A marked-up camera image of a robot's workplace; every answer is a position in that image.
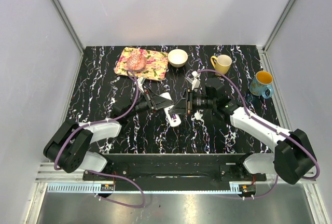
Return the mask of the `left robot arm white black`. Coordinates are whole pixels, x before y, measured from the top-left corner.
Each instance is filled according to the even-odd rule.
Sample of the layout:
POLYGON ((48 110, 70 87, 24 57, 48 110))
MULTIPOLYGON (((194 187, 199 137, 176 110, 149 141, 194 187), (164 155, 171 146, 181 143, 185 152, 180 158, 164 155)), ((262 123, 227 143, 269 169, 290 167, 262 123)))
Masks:
POLYGON ((114 107, 111 118, 92 123, 77 123, 66 120, 44 147, 43 155, 57 165, 58 170, 72 173, 77 169, 91 170, 101 180, 112 175, 112 167, 100 153, 90 152, 91 143, 117 137, 128 125, 128 119, 144 111, 164 110, 167 112, 174 101, 169 93, 157 95, 144 89, 135 104, 122 101, 114 107))

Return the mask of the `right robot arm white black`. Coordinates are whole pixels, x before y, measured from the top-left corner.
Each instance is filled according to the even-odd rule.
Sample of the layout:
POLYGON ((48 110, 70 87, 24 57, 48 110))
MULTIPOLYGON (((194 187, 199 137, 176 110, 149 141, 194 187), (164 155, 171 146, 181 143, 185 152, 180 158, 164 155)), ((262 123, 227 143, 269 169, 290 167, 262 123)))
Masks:
POLYGON ((228 97, 222 86, 211 81, 205 92, 186 89, 183 97, 169 110, 171 115, 191 115, 209 109, 213 115, 265 144, 271 153, 253 153, 241 158, 236 175, 248 180, 254 174, 275 174, 294 185, 315 166, 316 157, 306 133, 273 125, 228 97))

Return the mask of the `white battery cover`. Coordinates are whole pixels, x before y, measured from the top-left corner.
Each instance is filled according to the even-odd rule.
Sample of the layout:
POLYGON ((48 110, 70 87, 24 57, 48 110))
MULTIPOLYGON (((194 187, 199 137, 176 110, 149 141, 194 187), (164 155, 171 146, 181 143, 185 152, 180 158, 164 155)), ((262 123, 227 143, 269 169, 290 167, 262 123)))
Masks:
POLYGON ((202 119, 202 114, 201 114, 199 111, 196 111, 196 112, 194 113, 194 118, 195 118, 196 120, 201 120, 201 119, 202 119))

